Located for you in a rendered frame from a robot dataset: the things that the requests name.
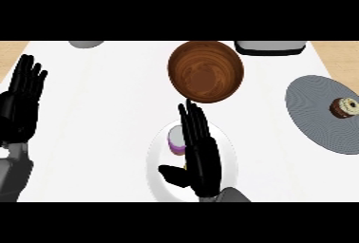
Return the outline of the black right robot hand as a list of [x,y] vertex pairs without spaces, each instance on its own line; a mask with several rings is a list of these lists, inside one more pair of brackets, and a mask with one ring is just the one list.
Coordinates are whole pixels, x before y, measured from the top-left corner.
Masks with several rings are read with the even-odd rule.
[[160,165],[159,172],[166,181],[181,188],[191,187],[199,197],[215,197],[221,193],[222,162],[203,108],[187,100],[179,104],[182,134],[185,140],[187,170]]

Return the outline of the grey black appliance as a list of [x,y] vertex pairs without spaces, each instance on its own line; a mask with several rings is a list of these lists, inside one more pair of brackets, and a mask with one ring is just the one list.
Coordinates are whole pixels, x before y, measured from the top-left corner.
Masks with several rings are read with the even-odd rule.
[[236,41],[236,50],[252,56],[289,56],[302,53],[307,41]]

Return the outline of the brown wooden bowl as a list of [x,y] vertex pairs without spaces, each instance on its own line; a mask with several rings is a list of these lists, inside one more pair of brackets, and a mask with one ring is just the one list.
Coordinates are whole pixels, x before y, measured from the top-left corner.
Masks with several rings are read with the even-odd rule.
[[172,53],[169,77],[181,95],[199,103],[218,103],[237,92],[244,65],[234,49],[218,41],[190,41]]

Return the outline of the grey round plate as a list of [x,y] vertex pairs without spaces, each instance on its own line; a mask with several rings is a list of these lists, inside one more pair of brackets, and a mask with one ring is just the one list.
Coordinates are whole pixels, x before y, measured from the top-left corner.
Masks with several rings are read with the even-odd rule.
[[339,118],[330,111],[338,99],[359,102],[359,95],[338,81],[308,75],[287,89],[287,109],[293,122],[308,138],[330,151],[359,155],[359,114]]

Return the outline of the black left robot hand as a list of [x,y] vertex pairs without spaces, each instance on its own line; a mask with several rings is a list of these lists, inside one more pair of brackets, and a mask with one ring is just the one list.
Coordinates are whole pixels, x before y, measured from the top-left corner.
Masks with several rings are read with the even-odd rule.
[[27,142],[36,134],[46,76],[35,56],[23,54],[10,90],[0,94],[0,146]]

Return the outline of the purple rimmed can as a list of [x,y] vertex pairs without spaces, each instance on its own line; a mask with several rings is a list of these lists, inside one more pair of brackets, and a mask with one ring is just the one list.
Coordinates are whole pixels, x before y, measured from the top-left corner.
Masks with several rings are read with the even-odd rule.
[[176,155],[185,154],[185,140],[184,140],[184,134],[182,134],[182,126],[176,125],[169,132],[168,136],[169,146],[171,150]]

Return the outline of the grey round object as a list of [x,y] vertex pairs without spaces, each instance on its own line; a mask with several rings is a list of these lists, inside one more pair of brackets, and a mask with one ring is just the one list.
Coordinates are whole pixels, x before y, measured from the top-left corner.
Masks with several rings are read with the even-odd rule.
[[70,44],[76,48],[94,48],[98,47],[103,43],[104,41],[70,41]]

